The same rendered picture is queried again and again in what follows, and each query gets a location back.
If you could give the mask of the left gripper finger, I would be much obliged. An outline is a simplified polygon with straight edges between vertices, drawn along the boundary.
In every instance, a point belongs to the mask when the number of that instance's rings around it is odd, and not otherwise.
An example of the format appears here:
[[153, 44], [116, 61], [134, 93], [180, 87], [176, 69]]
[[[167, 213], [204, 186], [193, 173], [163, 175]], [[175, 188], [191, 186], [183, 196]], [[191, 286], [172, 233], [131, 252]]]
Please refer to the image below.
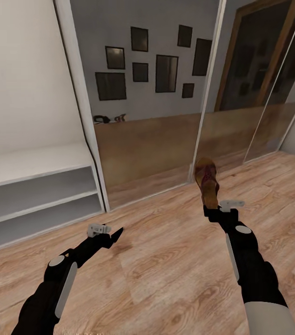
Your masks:
[[119, 239], [120, 235], [123, 232], [123, 228], [121, 228], [120, 230], [118, 230], [117, 232], [115, 232], [114, 234], [111, 235], [111, 243], [113, 244], [114, 242], [117, 242], [117, 240]]

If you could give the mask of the sandal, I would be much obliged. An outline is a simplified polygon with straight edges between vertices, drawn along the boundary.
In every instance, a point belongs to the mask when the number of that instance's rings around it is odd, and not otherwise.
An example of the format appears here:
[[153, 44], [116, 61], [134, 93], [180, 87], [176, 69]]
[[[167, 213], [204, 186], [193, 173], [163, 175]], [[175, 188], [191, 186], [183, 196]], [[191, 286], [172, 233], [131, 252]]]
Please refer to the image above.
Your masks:
[[217, 194], [220, 184], [216, 181], [215, 164], [208, 157], [202, 157], [196, 163], [194, 169], [195, 182], [199, 186], [202, 194], [202, 203], [207, 209], [218, 209]]

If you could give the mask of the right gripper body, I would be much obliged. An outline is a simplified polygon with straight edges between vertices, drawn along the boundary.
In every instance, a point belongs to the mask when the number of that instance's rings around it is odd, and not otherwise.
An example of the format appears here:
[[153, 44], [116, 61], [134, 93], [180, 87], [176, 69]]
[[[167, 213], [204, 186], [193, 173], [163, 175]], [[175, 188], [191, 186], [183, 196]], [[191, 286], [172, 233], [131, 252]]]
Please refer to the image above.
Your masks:
[[230, 212], [222, 212], [218, 209], [208, 209], [208, 219], [210, 222], [218, 222], [222, 227], [222, 223], [225, 219], [234, 218], [238, 220], [238, 210], [236, 208], [231, 208]]

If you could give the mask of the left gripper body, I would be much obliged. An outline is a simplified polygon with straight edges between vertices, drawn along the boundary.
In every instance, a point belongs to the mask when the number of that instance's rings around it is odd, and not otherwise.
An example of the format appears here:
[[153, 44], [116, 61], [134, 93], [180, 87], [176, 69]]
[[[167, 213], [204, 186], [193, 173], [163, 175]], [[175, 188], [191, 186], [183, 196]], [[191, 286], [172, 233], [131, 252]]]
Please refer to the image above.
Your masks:
[[82, 245], [85, 245], [89, 252], [90, 258], [101, 248], [111, 248], [111, 237], [110, 234], [99, 234], [94, 238], [88, 237], [85, 241], [81, 242]]

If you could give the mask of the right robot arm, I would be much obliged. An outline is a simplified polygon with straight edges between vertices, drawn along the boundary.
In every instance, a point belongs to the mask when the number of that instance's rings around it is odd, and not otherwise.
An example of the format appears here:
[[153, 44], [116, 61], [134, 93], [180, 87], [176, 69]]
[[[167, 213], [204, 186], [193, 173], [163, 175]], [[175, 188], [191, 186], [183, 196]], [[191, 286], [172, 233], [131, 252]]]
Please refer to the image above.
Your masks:
[[222, 200], [218, 209], [203, 206], [204, 216], [218, 222], [226, 242], [248, 319], [250, 335], [295, 335], [295, 321], [278, 289], [278, 278], [270, 262], [258, 252], [253, 231], [238, 221], [243, 200]]

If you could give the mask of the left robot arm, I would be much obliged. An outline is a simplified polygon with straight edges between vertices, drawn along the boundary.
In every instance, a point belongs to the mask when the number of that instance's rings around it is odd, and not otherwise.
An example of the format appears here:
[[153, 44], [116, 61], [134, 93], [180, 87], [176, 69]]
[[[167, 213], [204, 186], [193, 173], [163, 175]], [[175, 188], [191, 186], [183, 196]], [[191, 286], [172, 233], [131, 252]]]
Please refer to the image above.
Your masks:
[[119, 239], [123, 228], [111, 237], [109, 232], [110, 226], [89, 224], [85, 241], [48, 263], [44, 282], [40, 283], [35, 294], [23, 304], [18, 324], [11, 335], [53, 335], [54, 326], [60, 321], [77, 269], [101, 247], [111, 248]]

